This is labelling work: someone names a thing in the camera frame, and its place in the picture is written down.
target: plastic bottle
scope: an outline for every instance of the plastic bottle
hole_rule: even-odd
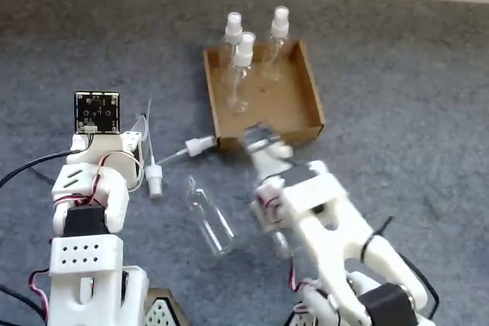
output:
[[[225,71],[232,64],[236,47],[241,41],[243,28],[241,27],[241,15],[236,11],[228,14],[225,34],[219,48],[219,68],[222,71],[222,81],[225,82]]]
[[[242,34],[241,43],[236,47],[232,65],[228,68],[225,75],[225,83],[228,88],[227,103],[233,113],[242,113],[248,108],[244,86],[251,71],[255,38],[251,32]]]
[[[199,227],[212,253],[221,256],[233,250],[235,232],[221,209],[193,176],[187,178],[186,184],[190,217]]]
[[[281,77],[280,64],[290,51],[289,9],[275,8],[274,20],[268,37],[267,55],[262,65],[262,74],[266,79],[277,81]]]

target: cardboard box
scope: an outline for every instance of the cardboard box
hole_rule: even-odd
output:
[[[324,127],[316,81],[303,41],[297,41],[291,47],[289,57],[280,66],[285,76],[276,82],[261,76],[266,49],[266,44],[254,46],[249,83],[243,86],[244,99],[250,105],[242,114],[233,114],[226,104],[228,93],[221,82],[219,49],[215,47],[204,51],[215,136],[222,150],[238,148],[239,134],[258,122],[272,126],[289,143],[314,139]]]

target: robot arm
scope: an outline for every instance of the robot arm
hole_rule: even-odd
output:
[[[375,298],[384,297],[394,308],[401,303],[408,305],[406,315],[411,316],[399,312],[404,323],[390,320],[386,325],[418,325],[415,312],[427,302],[422,283],[389,242],[375,235],[326,165],[321,161],[294,164],[291,149],[260,125],[246,131],[244,145],[262,179],[256,188],[257,200],[251,204],[259,222],[265,231],[293,229],[317,265],[320,289],[329,294],[325,299],[315,290],[309,298],[319,297],[324,309],[327,304],[334,305],[341,319],[351,326],[378,326],[385,320],[377,312]],[[345,270],[345,260],[350,258],[362,260],[389,283],[359,297]],[[318,302],[309,302],[312,312],[321,312]]]
[[[123,242],[115,235],[124,226],[128,187],[138,187],[141,179],[141,135],[113,132],[119,123],[112,117],[118,119],[118,114],[105,113],[118,105],[113,96],[76,94],[76,111],[82,116],[77,127],[101,134],[95,134],[82,153],[68,157],[52,190],[58,237],[51,244],[48,326],[141,326],[144,322],[147,275],[137,266],[122,265]],[[84,118],[87,115],[98,120]],[[72,148],[84,142],[79,132]]]

